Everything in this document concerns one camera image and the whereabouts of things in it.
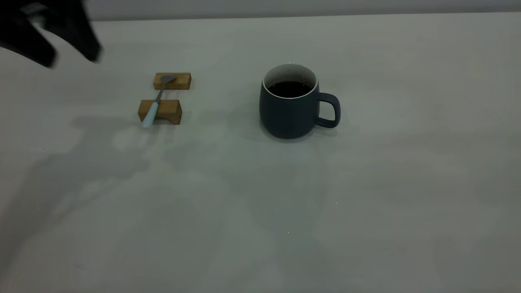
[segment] gray wall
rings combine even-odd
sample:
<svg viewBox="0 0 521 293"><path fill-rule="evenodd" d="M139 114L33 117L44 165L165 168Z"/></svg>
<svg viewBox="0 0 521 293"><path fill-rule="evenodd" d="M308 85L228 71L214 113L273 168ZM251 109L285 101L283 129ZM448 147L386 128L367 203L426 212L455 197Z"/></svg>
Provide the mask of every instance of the gray wall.
<svg viewBox="0 0 521 293"><path fill-rule="evenodd" d="M93 20L521 11L521 0L89 0Z"/></svg>

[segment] mug rim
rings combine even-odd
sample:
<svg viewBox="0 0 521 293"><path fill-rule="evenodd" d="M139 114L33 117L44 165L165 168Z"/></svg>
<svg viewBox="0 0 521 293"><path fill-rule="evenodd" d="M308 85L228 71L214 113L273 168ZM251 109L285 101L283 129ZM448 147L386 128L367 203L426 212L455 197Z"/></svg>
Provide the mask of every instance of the mug rim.
<svg viewBox="0 0 521 293"><path fill-rule="evenodd" d="M292 65L297 65L297 66L300 66L300 67L304 67L305 69L309 70L312 74L313 74L313 77L315 78L315 86L309 91L307 92L306 94L304 95L301 95L301 96L297 96L297 97L283 97L283 96L278 96L272 92L270 92L268 90L268 88L266 87L266 83L265 83L265 80L266 80L266 76L268 75L268 73L270 71L272 71L273 69L277 68L277 67L280 67L280 66L284 66L284 65L288 65L288 64L292 64ZM300 99L302 97L305 97L307 95L309 95L310 93L314 92L315 89L317 88L318 86L318 78L317 78L317 75L313 72L313 70L307 68L305 65L302 65L302 64L297 64L297 63L291 63L291 62L288 62L288 63L283 63L283 64L279 64L277 66L273 66L271 69L269 69L265 74L264 76L262 77L262 86L264 87L264 89L272 96L274 97L278 97L279 99L285 99L285 100L296 100L296 99Z"/></svg>

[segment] spoon handle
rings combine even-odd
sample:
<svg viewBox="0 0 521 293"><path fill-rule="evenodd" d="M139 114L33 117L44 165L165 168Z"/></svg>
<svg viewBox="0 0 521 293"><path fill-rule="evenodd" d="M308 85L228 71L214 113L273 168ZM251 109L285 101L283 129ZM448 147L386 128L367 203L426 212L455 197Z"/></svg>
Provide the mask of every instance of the spoon handle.
<svg viewBox="0 0 521 293"><path fill-rule="evenodd" d="M156 118L157 108L159 107L159 104L157 102L152 103L152 106L150 106L150 110L148 110L148 113L146 113L145 119L143 119L143 122L141 123L141 126L143 126L144 129L149 129L150 126L152 126L152 123L154 122L154 118Z"/></svg>

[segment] wooden block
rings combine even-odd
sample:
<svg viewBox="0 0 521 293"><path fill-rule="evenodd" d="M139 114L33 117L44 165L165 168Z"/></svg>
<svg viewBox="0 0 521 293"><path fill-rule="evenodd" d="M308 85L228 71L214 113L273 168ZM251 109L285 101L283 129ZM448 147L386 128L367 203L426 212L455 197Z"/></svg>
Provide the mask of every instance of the wooden block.
<svg viewBox="0 0 521 293"><path fill-rule="evenodd" d="M138 110L139 119L141 119L141 121L145 119L146 113L148 113L148 110L154 101L155 100L141 100ZM159 107L157 108L155 119L166 119L170 120L172 124L180 124L182 114L183 111L181 110L179 100L161 100Z"/></svg>
<svg viewBox="0 0 521 293"><path fill-rule="evenodd" d="M154 78L154 89L161 89L161 76L166 74L173 74L176 79L165 85L165 90L189 90L192 83L192 75L189 72L175 73L175 72L158 72Z"/></svg>

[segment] mug handle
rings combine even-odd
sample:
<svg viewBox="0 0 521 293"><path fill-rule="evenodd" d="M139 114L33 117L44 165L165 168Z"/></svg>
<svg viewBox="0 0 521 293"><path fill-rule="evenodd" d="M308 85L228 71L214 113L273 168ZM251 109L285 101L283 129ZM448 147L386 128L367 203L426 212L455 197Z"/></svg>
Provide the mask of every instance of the mug handle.
<svg viewBox="0 0 521 293"><path fill-rule="evenodd" d="M319 93L318 100L329 103L333 106L334 120L327 120L317 117L316 124L327 128L333 128L338 125L338 122L340 122L340 102L338 101L337 97L332 94Z"/></svg>

